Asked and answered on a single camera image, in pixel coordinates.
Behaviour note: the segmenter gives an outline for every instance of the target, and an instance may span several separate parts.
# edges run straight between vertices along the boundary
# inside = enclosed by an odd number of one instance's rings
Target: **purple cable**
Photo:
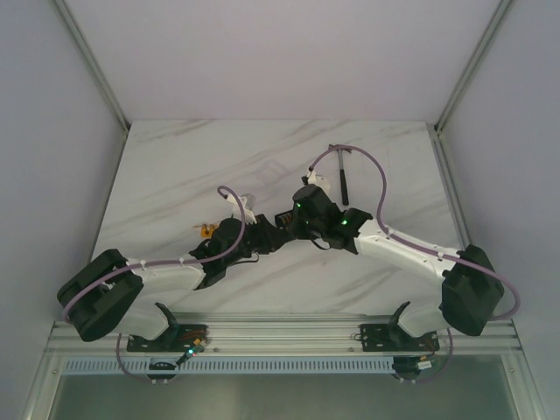
[[[182,262],[180,260],[156,260],[156,261],[147,262],[144,265],[142,265],[142,264],[131,264],[131,265],[128,265],[126,267],[122,267],[120,269],[116,269],[114,271],[111,271],[110,273],[106,274],[105,276],[95,280],[88,287],[85,287],[76,296],[74,296],[72,299],[70,299],[70,302],[68,302],[68,304],[64,307],[64,310],[62,311],[62,318],[66,322],[69,323],[70,319],[68,317],[68,313],[72,310],[74,305],[76,305],[76,302],[78,302],[80,299],[82,299],[85,295],[87,295],[90,291],[95,289],[101,283],[104,283],[104,282],[110,280],[111,278],[113,278],[115,276],[118,276],[119,274],[125,273],[127,271],[131,271],[131,270],[137,270],[137,269],[141,269],[141,268],[161,267],[161,266],[164,266],[164,265],[173,266],[173,265],[184,265],[184,264],[210,263],[211,261],[219,260],[223,256],[226,256],[227,254],[229,254],[235,248],[237,248],[237,245],[239,245],[239,242],[242,241],[243,234],[245,233],[245,211],[243,210],[242,201],[239,199],[237,194],[235,194],[235,192],[231,188],[229,188],[227,186],[224,186],[224,185],[220,185],[218,187],[218,194],[221,195],[224,199],[226,199],[228,197],[228,195],[224,194],[221,190],[226,190],[228,193],[230,193],[232,195],[232,197],[234,197],[235,201],[237,202],[237,206],[239,206],[239,210],[241,212],[241,230],[239,231],[239,234],[237,235],[237,239],[235,240],[234,244],[231,247],[229,247],[224,252],[222,252],[218,255],[209,256],[208,258],[202,258],[200,260],[191,259],[191,260],[184,260]]]
[[[382,221],[382,208],[383,208],[383,203],[385,202],[385,197],[387,196],[387,176],[385,175],[385,171],[383,170],[379,161],[375,157],[370,155],[368,152],[361,149],[360,147],[351,146],[349,144],[337,144],[337,145],[333,146],[332,148],[328,149],[327,151],[324,151],[323,153],[321,153],[315,159],[315,161],[311,164],[311,166],[309,167],[309,170],[313,171],[315,169],[315,166],[317,165],[317,163],[322,158],[324,158],[329,153],[331,153],[333,151],[336,151],[338,149],[351,149],[353,151],[358,151],[362,155],[369,158],[369,160],[371,160],[375,164],[375,166],[377,166],[377,169],[379,170],[379,173],[381,174],[382,189],[381,189],[381,197],[379,198],[379,204],[377,205],[377,210],[375,211],[375,218],[377,219],[377,222],[379,223],[379,226],[381,227],[381,230],[386,235],[390,236],[391,238],[395,239],[396,241],[400,242],[401,244],[406,245],[407,247],[413,248],[413,249],[415,249],[417,251],[420,251],[420,252],[424,252],[425,254],[428,254],[430,256],[438,256],[438,252],[435,251],[434,249],[426,248],[426,247],[423,247],[421,245],[416,245],[415,243],[407,241],[406,239],[401,238],[400,236],[398,236],[396,234],[389,234],[389,229],[385,226],[385,224]],[[497,315],[495,317],[490,318],[492,321],[496,321],[496,320],[499,320],[499,319],[509,319],[517,313],[517,311],[519,310],[519,307],[521,306],[521,297],[519,295],[519,291],[517,291],[515,286],[511,282],[509,282],[509,280],[507,280],[505,277],[500,276],[498,273],[495,273],[494,271],[491,271],[490,269],[487,269],[486,267],[482,267],[481,265],[475,264],[474,262],[464,260],[464,259],[456,257],[454,255],[443,254],[442,258],[444,258],[445,260],[449,260],[449,261],[453,261],[455,263],[465,265],[466,267],[470,267],[471,269],[475,269],[477,271],[480,271],[481,273],[484,273],[484,274],[486,274],[490,277],[493,277],[496,280],[498,280],[499,282],[501,282],[502,284],[504,284],[512,292],[512,294],[514,295],[514,307],[511,310],[509,310],[505,313],[502,313],[501,315]]]
[[[447,356],[447,360],[445,361],[444,366],[441,369],[439,369],[439,371],[436,374],[425,379],[411,380],[411,379],[404,379],[397,372],[395,372],[396,379],[404,383],[428,383],[428,382],[432,382],[433,380],[437,379],[439,376],[443,375],[444,372],[449,367],[449,365],[452,364],[452,357],[453,357],[453,335],[452,335],[452,331],[449,328],[447,328],[447,337],[449,337],[449,355]]]

